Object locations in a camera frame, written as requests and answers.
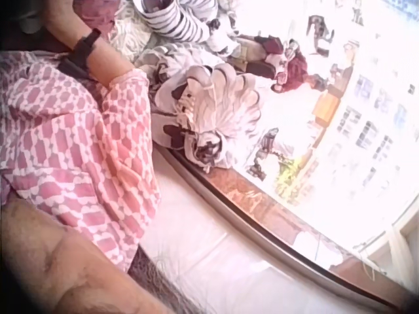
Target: window sill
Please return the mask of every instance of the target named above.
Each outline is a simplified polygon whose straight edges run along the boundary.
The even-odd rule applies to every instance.
[[[284,205],[264,193],[234,169],[214,168],[205,174],[192,165],[179,152],[167,152],[175,158],[186,172],[208,189],[225,206],[251,226],[253,232],[262,235],[264,241],[270,242],[277,250],[292,255],[295,260],[305,264],[312,273],[326,277],[348,290],[388,307],[400,308],[410,292],[384,274],[372,269],[351,252],[337,245],[334,241],[319,233]],[[341,254],[342,262],[323,268],[316,258],[296,249],[297,235],[305,232],[319,239],[319,243],[330,251]]]

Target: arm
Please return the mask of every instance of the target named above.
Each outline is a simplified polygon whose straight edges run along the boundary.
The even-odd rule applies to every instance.
[[[26,201],[9,201],[1,227],[1,256],[42,313],[172,313],[93,243]]]
[[[52,5],[47,7],[47,12],[52,10],[56,12],[47,14],[45,26],[59,41],[74,49],[78,41],[87,37],[92,30],[74,13],[72,1],[64,2],[69,4],[62,9]],[[113,79],[134,69],[127,59],[102,38],[95,42],[94,49],[87,59],[87,65],[93,76],[106,87]]]

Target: striped fabric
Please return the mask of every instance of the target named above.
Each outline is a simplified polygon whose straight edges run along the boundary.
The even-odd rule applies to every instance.
[[[217,0],[171,0],[164,9],[147,10],[146,1],[134,3],[149,27],[163,37],[178,42],[203,43],[210,36],[207,21],[218,12]]]

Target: white anime figure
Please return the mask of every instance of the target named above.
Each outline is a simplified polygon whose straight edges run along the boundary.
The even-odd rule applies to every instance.
[[[151,82],[155,142],[184,149],[207,172],[245,162],[262,131],[261,94],[268,86],[191,44],[148,50],[137,66]]]

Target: fabric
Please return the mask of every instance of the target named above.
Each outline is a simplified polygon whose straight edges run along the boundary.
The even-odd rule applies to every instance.
[[[126,271],[160,199],[148,81],[78,82],[58,57],[0,53],[1,201],[13,188]]]
[[[120,0],[119,9],[115,13],[115,26],[109,33],[111,46],[134,62],[149,42],[151,33],[133,0]]]
[[[166,8],[155,12],[149,12],[144,1],[136,1],[135,5],[147,25],[165,38],[177,42],[203,43],[210,37],[209,27],[194,15],[194,10],[199,9],[195,5],[193,8],[190,3],[181,6],[178,0],[171,0]],[[217,6],[213,7],[213,11],[216,16]]]

